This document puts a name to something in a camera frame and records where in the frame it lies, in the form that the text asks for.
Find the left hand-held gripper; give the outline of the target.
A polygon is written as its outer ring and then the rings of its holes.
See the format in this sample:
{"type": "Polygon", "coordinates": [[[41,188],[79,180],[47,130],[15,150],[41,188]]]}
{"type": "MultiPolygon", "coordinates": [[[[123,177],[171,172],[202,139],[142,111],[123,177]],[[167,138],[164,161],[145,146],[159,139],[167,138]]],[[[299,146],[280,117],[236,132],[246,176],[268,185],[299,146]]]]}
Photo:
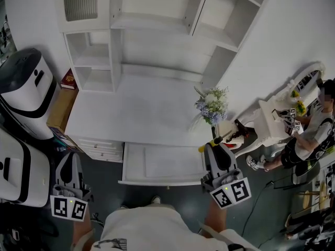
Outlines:
{"type": "MultiPolygon", "coordinates": [[[[83,184],[83,171],[81,160],[78,154],[70,152],[60,161],[56,168],[56,184],[61,186],[70,184],[75,175],[77,185],[83,184]]],[[[91,187],[84,185],[83,189],[65,187],[75,193],[75,197],[54,196],[53,191],[50,195],[51,214],[55,218],[61,218],[71,221],[83,222],[87,206],[93,200],[91,187]]]]}

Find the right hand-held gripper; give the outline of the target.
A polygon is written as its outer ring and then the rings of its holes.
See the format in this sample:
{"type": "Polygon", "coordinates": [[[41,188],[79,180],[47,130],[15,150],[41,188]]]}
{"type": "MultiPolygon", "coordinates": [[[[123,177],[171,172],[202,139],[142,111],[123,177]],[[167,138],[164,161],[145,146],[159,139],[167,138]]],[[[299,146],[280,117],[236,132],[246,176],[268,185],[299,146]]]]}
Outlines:
{"type": "Polygon", "coordinates": [[[206,143],[204,158],[208,174],[201,179],[201,186],[220,209],[229,208],[252,197],[248,179],[237,168],[235,155],[226,145],[220,143],[212,148],[210,143],[206,143]],[[227,175],[235,175],[236,180],[221,185],[220,180],[227,175]]]}

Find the person's left hand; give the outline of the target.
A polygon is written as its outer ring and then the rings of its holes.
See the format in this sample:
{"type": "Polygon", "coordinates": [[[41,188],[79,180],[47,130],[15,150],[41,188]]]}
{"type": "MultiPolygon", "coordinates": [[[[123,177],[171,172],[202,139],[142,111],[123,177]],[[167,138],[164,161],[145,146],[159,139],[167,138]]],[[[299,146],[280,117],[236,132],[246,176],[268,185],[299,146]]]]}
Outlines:
{"type": "Polygon", "coordinates": [[[64,196],[64,197],[75,197],[75,193],[72,190],[66,189],[62,186],[54,186],[53,195],[64,196]]]}

